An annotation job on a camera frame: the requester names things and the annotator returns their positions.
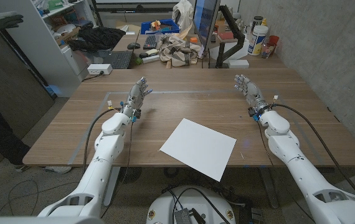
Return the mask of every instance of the concrete wall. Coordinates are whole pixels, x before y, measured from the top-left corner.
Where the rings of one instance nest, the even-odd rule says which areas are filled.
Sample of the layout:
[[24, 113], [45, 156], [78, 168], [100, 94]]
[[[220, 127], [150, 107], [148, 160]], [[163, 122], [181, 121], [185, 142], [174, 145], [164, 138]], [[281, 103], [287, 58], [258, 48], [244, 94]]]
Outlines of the concrete wall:
[[278, 56], [355, 136], [355, 1], [241, 0], [240, 13], [267, 18]]

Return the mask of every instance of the robot finger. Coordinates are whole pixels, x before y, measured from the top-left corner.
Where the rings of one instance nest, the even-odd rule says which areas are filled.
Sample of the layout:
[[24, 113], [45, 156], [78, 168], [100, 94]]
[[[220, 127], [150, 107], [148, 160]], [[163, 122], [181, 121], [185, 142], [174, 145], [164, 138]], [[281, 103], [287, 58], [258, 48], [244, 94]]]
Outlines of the robot finger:
[[147, 95], [150, 94], [152, 91], [153, 91], [153, 90], [147, 90], [147, 91], [145, 91], [144, 96], [147, 96]]

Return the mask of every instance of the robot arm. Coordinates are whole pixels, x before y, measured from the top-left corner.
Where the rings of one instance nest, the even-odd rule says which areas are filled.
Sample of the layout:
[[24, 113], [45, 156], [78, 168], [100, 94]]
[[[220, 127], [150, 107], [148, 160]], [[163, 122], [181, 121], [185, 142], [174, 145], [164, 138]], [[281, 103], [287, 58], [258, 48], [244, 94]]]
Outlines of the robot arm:
[[316, 223], [355, 223], [355, 195], [331, 185], [306, 158], [289, 122], [266, 103], [262, 93], [249, 78], [236, 75], [236, 89], [250, 104], [248, 112], [262, 126], [270, 150], [288, 167], [300, 188]]
[[145, 91], [143, 77], [131, 89], [123, 109], [115, 113], [102, 125], [102, 132], [95, 141], [96, 153], [77, 188], [65, 198], [49, 205], [38, 217], [99, 217], [100, 205], [111, 166], [123, 150], [125, 127], [140, 116], [144, 97], [152, 90]]

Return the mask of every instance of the wooden table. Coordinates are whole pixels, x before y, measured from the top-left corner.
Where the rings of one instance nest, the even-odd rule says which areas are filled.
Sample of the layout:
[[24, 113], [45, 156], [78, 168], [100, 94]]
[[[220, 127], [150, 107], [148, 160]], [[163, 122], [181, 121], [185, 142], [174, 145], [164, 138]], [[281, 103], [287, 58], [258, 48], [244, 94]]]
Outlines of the wooden table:
[[[106, 100], [112, 100], [114, 105], [125, 101], [132, 85], [145, 76], [154, 92], [144, 99], [141, 119], [133, 126], [130, 166], [184, 166], [158, 150], [180, 121], [187, 118], [237, 139], [228, 167], [270, 167], [258, 125], [248, 116], [245, 97], [233, 88], [236, 74], [248, 76], [269, 102], [273, 95], [280, 95], [278, 103], [303, 113], [343, 167], [355, 167], [355, 139], [302, 78], [287, 68], [167, 70], [161, 67], [154, 70], [139, 66], [133, 70], [113, 70], [111, 75], [79, 86], [23, 162], [30, 166], [82, 166], [85, 133], [97, 114], [107, 109]], [[276, 110], [289, 120], [291, 130], [300, 140], [301, 150], [315, 166], [334, 166], [315, 134], [299, 116], [285, 108]], [[100, 118], [94, 126], [88, 158], [93, 156], [93, 143], [101, 124], [112, 114]], [[125, 150], [116, 159], [115, 166], [127, 164], [129, 139], [127, 129]], [[271, 152], [269, 154], [275, 165], [283, 166]]]

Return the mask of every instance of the monitor screen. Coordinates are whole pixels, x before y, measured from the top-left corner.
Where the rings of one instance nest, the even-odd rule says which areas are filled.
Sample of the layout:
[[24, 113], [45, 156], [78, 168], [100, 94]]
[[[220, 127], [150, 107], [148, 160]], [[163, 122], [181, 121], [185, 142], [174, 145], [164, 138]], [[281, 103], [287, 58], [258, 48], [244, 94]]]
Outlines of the monitor screen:
[[214, 30], [217, 11], [220, 0], [197, 0], [194, 13], [194, 26], [204, 50], [207, 47], [209, 37]]

